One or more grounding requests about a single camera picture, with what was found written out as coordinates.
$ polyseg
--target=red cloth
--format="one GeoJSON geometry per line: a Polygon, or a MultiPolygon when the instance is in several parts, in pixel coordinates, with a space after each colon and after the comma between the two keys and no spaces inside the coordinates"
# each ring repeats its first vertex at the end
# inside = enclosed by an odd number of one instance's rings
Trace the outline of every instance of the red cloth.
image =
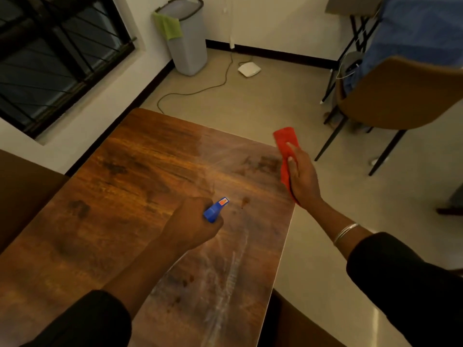
{"type": "Polygon", "coordinates": [[[281,155],[283,156],[283,164],[281,165],[281,182],[286,186],[293,200],[297,204],[299,204],[291,190],[291,182],[289,180],[289,168],[287,162],[287,159],[290,156],[293,157],[296,162],[297,159],[292,148],[286,145],[286,143],[289,142],[294,146],[299,147],[299,142],[297,141],[296,133],[294,132],[293,128],[287,127],[273,133],[273,137],[275,138],[276,145],[278,146],[278,149],[280,150],[281,155]]]}

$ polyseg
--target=beige floor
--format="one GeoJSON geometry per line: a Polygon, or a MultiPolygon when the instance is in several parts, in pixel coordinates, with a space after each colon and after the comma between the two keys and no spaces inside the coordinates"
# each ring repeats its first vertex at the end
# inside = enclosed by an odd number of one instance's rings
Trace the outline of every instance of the beige floor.
{"type": "MultiPolygon", "coordinates": [[[[169,96],[161,108],[171,116],[274,145],[272,132],[295,128],[301,146],[315,156],[331,131],[320,106],[329,72],[254,58],[262,72],[246,79],[234,54],[224,87],[194,96],[169,96]]],[[[209,63],[194,77],[172,71],[142,107],[158,110],[159,97],[189,93],[223,82],[230,54],[209,51],[209,63]]],[[[316,163],[324,198],[364,226],[387,231],[427,261],[463,267],[463,218],[434,211],[463,182],[461,111],[458,104],[436,122],[408,132],[387,163],[368,177],[394,132],[341,132],[316,163]]],[[[296,208],[275,283],[292,304],[348,347],[408,346],[404,338],[350,281],[345,261],[321,228],[296,208]]]]}

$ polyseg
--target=window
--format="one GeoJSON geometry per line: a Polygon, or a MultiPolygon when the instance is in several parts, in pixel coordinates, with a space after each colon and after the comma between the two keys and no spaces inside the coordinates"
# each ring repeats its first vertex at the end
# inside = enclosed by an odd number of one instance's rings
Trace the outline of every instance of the window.
{"type": "Polygon", "coordinates": [[[113,0],[0,0],[0,117],[36,138],[134,49],[113,0]]]}

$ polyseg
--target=hand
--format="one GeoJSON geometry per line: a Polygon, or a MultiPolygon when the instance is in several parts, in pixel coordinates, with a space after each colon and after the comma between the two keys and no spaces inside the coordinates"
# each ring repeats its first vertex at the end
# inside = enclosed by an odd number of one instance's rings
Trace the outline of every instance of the hand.
{"type": "Polygon", "coordinates": [[[310,211],[311,206],[322,201],[317,172],[306,152],[289,142],[287,144],[292,148],[297,159],[296,163],[292,157],[288,158],[291,189],[301,207],[310,211]]]}
{"type": "Polygon", "coordinates": [[[187,198],[167,221],[159,240],[182,256],[212,239],[224,224],[220,215],[214,223],[204,217],[204,211],[212,205],[210,198],[187,198]]]}

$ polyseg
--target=white wall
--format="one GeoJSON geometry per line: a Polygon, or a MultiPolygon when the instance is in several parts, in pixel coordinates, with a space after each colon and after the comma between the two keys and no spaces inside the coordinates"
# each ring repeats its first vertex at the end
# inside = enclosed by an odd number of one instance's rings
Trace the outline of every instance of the white wall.
{"type": "Polygon", "coordinates": [[[167,0],[115,0],[137,50],[38,141],[0,119],[0,149],[65,173],[170,60],[151,12],[167,0]]]}
{"type": "MultiPolygon", "coordinates": [[[[65,173],[170,60],[151,13],[167,0],[115,0],[137,51],[37,141],[0,119],[0,149],[65,173]]],[[[337,59],[351,38],[348,20],[324,13],[328,0],[204,0],[207,38],[337,59]]]]}
{"type": "Polygon", "coordinates": [[[347,17],[325,14],[328,0],[204,0],[207,38],[337,60],[352,38],[347,17]],[[227,14],[223,9],[227,4],[227,14]]]}

